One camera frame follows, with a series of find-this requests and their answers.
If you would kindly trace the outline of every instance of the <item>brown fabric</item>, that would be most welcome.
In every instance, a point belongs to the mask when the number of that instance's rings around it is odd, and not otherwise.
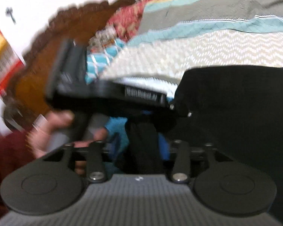
[[[27,133],[15,131],[6,137],[0,137],[0,184],[8,174],[35,159],[26,146]],[[0,197],[0,218],[6,212]]]

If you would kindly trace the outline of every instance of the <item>wooden headboard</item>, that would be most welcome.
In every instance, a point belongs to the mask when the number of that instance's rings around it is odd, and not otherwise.
[[[9,82],[4,110],[5,124],[12,128],[11,121],[22,127],[30,126],[39,114],[46,114],[50,107],[44,101],[43,90],[56,53],[64,38],[73,38],[77,43],[88,44],[95,32],[105,27],[107,20],[123,6],[135,0],[117,0],[113,4],[86,3],[58,11],[49,20],[48,27],[37,35],[31,49],[24,54],[26,67]]]

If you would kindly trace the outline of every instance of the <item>red patterned fabric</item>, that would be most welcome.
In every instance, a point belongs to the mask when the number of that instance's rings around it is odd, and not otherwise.
[[[141,0],[121,8],[107,22],[114,25],[119,38],[125,42],[137,35],[145,5],[152,0]]]

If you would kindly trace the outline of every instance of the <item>gray stripe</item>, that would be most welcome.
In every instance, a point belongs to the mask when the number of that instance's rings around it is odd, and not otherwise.
[[[252,19],[255,15],[283,17],[283,0],[200,0],[184,6],[171,6],[144,13],[138,30],[159,30],[181,21],[200,19]]]

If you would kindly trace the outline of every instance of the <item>human hand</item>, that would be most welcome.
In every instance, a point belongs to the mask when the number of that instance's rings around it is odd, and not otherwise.
[[[47,147],[51,135],[61,128],[69,127],[74,119],[74,114],[71,111],[49,112],[45,116],[45,121],[42,122],[38,129],[33,129],[27,136],[27,141],[32,149],[35,158],[40,158],[46,154]],[[100,128],[94,134],[93,140],[76,141],[75,147],[87,147],[90,142],[105,140],[108,137],[108,131],[105,128]],[[76,162],[76,172],[78,174],[84,173],[85,161]]]

